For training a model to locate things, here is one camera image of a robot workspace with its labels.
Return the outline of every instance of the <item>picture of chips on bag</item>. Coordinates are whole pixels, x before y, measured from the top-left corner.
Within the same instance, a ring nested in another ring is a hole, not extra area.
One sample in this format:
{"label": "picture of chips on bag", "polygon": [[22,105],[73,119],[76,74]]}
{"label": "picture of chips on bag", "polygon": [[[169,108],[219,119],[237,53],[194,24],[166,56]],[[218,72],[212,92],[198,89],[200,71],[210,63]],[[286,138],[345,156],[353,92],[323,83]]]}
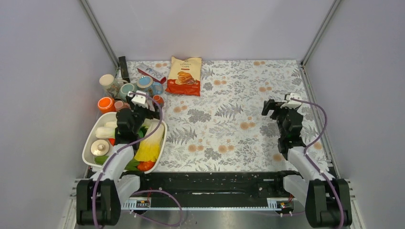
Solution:
{"label": "picture of chips on bag", "polygon": [[200,96],[201,58],[179,60],[171,57],[167,92]]}

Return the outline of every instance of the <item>table surface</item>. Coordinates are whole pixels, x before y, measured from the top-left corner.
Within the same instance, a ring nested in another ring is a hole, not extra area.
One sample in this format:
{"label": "table surface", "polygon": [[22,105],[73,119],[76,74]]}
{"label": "table surface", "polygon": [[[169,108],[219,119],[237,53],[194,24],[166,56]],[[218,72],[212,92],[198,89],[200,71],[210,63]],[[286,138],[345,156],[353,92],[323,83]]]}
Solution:
{"label": "table surface", "polygon": [[[145,64],[168,75],[170,62],[128,62],[132,82],[142,75]],[[277,124],[262,116],[263,102],[269,98],[282,101],[289,92],[307,94],[297,62],[277,61],[203,61],[201,96],[170,94],[165,101],[163,119],[168,136],[157,172],[242,172],[296,170],[278,152]],[[306,144],[317,136],[312,109],[303,104],[302,138]],[[320,142],[309,154],[326,168]]]}

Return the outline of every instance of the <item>metal corner post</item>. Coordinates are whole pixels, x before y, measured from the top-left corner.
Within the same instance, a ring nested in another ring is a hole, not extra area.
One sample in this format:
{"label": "metal corner post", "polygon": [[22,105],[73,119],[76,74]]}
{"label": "metal corner post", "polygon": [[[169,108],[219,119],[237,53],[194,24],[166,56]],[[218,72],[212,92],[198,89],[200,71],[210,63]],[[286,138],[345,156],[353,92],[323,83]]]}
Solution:
{"label": "metal corner post", "polygon": [[314,40],[311,43],[311,46],[309,46],[307,53],[305,53],[304,59],[302,59],[302,61],[301,61],[302,66],[305,66],[308,63],[312,53],[314,52],[316,46],[319,43],[319,40],[321,39],[323,33],[325,32],[326,28],[328,27],[328,24],[329,24],[330,20],[332,19],[332,17],[335,14],[339,4],[342,1],[343,0],[335,0],[335,1],[333,1],[332,6],[330,7],[328,13],[326,14],[325,19],[323,20],[317,34],[315,35]]}
{"label": "metal corner post", "polygon": [[119,68],[118,58],[115,55],[115,53],[114,53],[113,49],[111,48],[110,44],[108,43],[107,38],[104,35],[103,31],[101,30],[101,27],[98,24],[97,19],[94,16],[94,13],[91,10],[91,7],[90,7],[88,1],[87,0],[79,0],[79,2],[83,6],[83,9],[84,9],[85,13],[87,14],[91,24],[93,25],[93,28],[95,29],[95,31],[97,33],[97,36],[100,38],[100,40],[101,40],[104,48],[106,49],[107,54],[109,55],[111,61],[113,62],[115,67],[118,69]]}

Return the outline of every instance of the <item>cable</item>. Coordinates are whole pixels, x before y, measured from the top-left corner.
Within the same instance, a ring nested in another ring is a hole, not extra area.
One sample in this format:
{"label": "cable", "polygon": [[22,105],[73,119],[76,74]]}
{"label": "cable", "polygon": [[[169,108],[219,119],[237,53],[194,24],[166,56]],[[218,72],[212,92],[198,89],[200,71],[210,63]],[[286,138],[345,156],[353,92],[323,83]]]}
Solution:
{"label": "cable", "polygon": [[303,101],[303,100],[299,100],[299,99],[294,99],[294,98],[290,98],[290,99],[293,100],[293,101],[300,102],[300,103],[304,103],[304,104],[309,104],[309,105],[312,105],[312,106],[316,106],[317,108],[319,108],[319,109],[323,112],[323,116],[325,117],[325,124],[323,125],[323,128],[322,128],[320,134],[318,135],[317,138],[315,138],[314,141],[312,141],[311,143],[309,143],[309,144],[304,148],[304,155],[305,155],[305,158],[311,163],[311,165],[314,166],[314,168],[321,174],[321,176],[323,176],[323,178],[325,178],[326,182],[328,183],[328,185],[329,185],[330,188],[332,189],[332,193],[333,193],[333,195],[335,196],[336,202],[338,203],[338,207],[339,207],[339,211],[340,211],[340,215],[341,215],[340,221],[339,221],[339,225],[336,227],[337,229],[340,229],[340,228],[342,228],[343,223],[344,223],[344,215],[343,215],[344,212],[343,212],[343,207],[342,207],[342,204],[341,204],[341,200],[340,200],[340,198],[339,198],[339,195],[338,195],[338,193],[336,192],[336,189],[335,189],[335,187],[333,186],[333,184],[331,183],[331,181],[329,180],[329,178],[321,171],[321,169],[318,167],[318,165],[317,165],[317,164],[309,157],[309,155],[307,154],[308,148],[311,147],[313,144],[315,144],[315,143],[320,139],[320,137],[322,137],[322,135],[325,133],[326,125],[328,124],[328,117],[326,116],[325,110],[324,110],[320,105],[318,105],[318,104],[316,104],[316,103],[312,103],[312,102],[309,102],[309,101]]}
{"label": "cable", "polygon": [[[150,137],[153,133],[155,133],[155,132],[157,131],[157,129],[159,128],[160,124],[162,123],[162,119],[163,119],[162,107],[160,106],[160,104],[159,104],[158,102],[156,102],[156,101],[155,101],[154,99],[152,99],[150,96],[145,95],[145,94],[135,93],[135,92],[132,92],[132,93],[130,93],[130,94],[131,94],[131,95],[142,95],[142,96],[145,96],[147,99],[151,100],[154,104],[156,104],[156,106],[157,106],[158,109],[159,109],[159,114],[160,114],[159,123],[158,123],[158,125],[156,126],[156,128],[155,128],[150,134],[146,135],[145,137],[143,137],[143,138],[141,138],[141,139],[138,139],[138,140],[136,140],[136,141],[134,141],[134,142],[131,142],[131,143],[129,143],[129,144],[127,144],[127,145],[121,147],[121,148],[118,149],[115,153],[113,153],[113,155],[111,155],[111,156],[108,158],[108,160],[104,163],[104,171],[105,171],[105,169],[108,167],[108,165],[110,164],[110,162],[112,161],[112,159],[114,159],[114,157],[115,157],[116,155],[118,155],[123,149],[125,149],[125,148],[127,148],[127,147],[129,147],[129,146],[132,146],[132,145],[134,145],[134,144],[136,144],[136,143],[138,143],[138,142],[140,142],[140,141],[142,141],[142,140],[145,140],[146,138]],[[96,183],[94,184],[94,187],[93,187],[93,195],[92,195],[92,215],[93,215],[94,226],[95,226],[96,229],[102,229],[102,228],[104,227],[104,226],[100,226],[100,225],[98,224],[98,222],[97,222],[97,216],[96,216],[96,195],[97,195],[97,187],[98,187],[98,184],[100,183],[100,179],[101,179],[102,175],[104,174],[104,171],[101,171],[101,172],[100,172],[100,175],[98,176],[98,178],[97,178],[97,180],[96,180]],[[174,199],[176,203],[178,203],[178,201],[177,201],[173,196],[170,195],[170,197],[171,197],[172,199]]]}
{"label": "cable", "polygon": [[179,222],[177,222],[177,223],[175,223],[175,224],[167,224],[167,223],[161,223],[161,222],[155,221],[154,219],[148,218],[148,217],[146,217],[146,216],[143,216],[143,215],[140,215],[140,214],[137,214],[137,213],[135,213],[135,216],[138,215],[138,216],[140,216],[140,217],[143,218],[143,219],[146,219],[146,220],[148,220],[148,221],[150,221],[150,222],[153,222],[153,223],[160,224],[160,225],[162,225],[162,226],[167,226],[167,227],[178,227],[178,226],[180,226],[181,222],[183,221],[183,209],[181,208],[180,203],[178,202],[178,200],[176,200],[176,198],[175,198],[174,196],[172,196],[170,193],[165,192],[165,191],[161,191],[161,190],[144,190],[144,191],[134,192],[134,193],[132,193],[132,194],[133,194],[133,195],[139,195],[139,194],[147,193],[147,192],[163,193],[163,194],[169,196],[170,198],[172,198],[172,199],[174,200],[174,202],[176,202],[177,206],[178,206],[179,209],[180,209],[180,219],[179,219]]}

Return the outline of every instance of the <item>tomato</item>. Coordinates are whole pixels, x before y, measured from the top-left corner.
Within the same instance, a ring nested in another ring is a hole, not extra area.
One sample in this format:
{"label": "tomato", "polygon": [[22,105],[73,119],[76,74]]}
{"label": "tomato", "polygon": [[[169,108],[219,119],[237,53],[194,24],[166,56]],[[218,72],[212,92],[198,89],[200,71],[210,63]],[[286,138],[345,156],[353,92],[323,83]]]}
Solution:
{"label": "tomato", "polygon": [[153,168],[153,166],[155,165],[155,162],[152,162],[152,161],[140,161],[139,162],[139,165],[137,166],[137,168],[140,170],[140,171],[148,171],[148,170],[150,170],[151,168]]}

